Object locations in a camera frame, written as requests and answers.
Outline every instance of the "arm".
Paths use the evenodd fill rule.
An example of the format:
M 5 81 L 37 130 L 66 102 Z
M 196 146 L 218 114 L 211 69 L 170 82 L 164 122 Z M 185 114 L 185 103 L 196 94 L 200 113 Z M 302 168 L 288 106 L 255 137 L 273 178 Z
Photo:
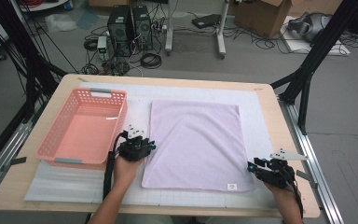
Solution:
M 138 165 L 141 164 L 142 161 L 143 160 L 130 162 L 124 160 L 122 157 L 116 158 L 114 169 L 114 186 L 103 200 L 100 207 L 98 207 L 92 218 L 89 220 L 89 224 L 115 223 L 118 209 L 120 208 L 124 195 L 135 178 Z
M 300 209 L 296 201 L 295 194 L 287 189 L 280 189 L 269 184 L 266 187 L 274 195 L 278 211 L 281 213 L 285 224 L 302 224 Z

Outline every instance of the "concrete floor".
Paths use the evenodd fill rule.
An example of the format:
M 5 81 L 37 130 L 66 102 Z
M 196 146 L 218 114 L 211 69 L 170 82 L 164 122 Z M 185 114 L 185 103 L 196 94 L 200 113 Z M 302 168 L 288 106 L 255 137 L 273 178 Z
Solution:
M 61 9 L 48 10 L 62 13 Z M 68 14 L 80 20 L 83 9 Z M 106 24 L 100 18 L 88 30 L 51 34 L 54 42 L 70 59 L 76 70 L 85 63 L 84 36 Z M 66 71 L 74 69 L 48 41 L 50 59 Z M 272 83 L 294 72 L 305 54 L 282 54 L 277 48 L 261 49 L 248 35 L 235 40 L 226 38 L 227 56 L 221 60 L 214 36 L 175 33 L 174 52 L 160 53 L 162 66 L 156 70 L 140 68 L 144 77 L 186 78 L 234 82 Z M 345 223 L 358 222 L 358 48 L 347 47 L 349 57 L 328 56 L 316 71 L 310 88 L 307 131 L 324 176 Z M 139 77 L 132 69 L 128 76 Z M 0 132 L 25 101 L 17 73 L 10 60 L 0 61 Z M 83 223 L 83 213 L 19 213 L 0 211 L 0 223 Z M 175 223 L 186 223 L 187 217 L 175 217 Z M 324 216 L 306 223 L 325 223 Z M 258 218 L 255 223 L 280 223 L 277 218 Z

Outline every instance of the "basket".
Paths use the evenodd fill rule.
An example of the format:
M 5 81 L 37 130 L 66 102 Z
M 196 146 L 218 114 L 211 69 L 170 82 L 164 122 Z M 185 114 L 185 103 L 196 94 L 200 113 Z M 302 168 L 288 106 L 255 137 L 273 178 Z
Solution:
M 126 98 L 124 91 L 73 89 L 36 157 L 56 166 L 103 170 L 107 153 L 122 131 Z

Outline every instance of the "purple towel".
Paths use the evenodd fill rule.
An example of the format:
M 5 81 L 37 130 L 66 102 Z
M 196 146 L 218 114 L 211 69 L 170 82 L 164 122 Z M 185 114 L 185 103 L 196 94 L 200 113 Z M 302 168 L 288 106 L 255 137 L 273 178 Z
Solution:
M 149 132 L 157 148 L 146 160 L 144 188 L 255 188 L 237 105 L 154 101 Z

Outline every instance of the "towel label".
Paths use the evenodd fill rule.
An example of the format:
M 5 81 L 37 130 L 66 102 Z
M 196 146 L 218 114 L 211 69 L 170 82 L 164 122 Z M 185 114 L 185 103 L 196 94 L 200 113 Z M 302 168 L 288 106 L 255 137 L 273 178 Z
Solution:
M 227 184 L 227 190 L 237 190 L 237 184 Z

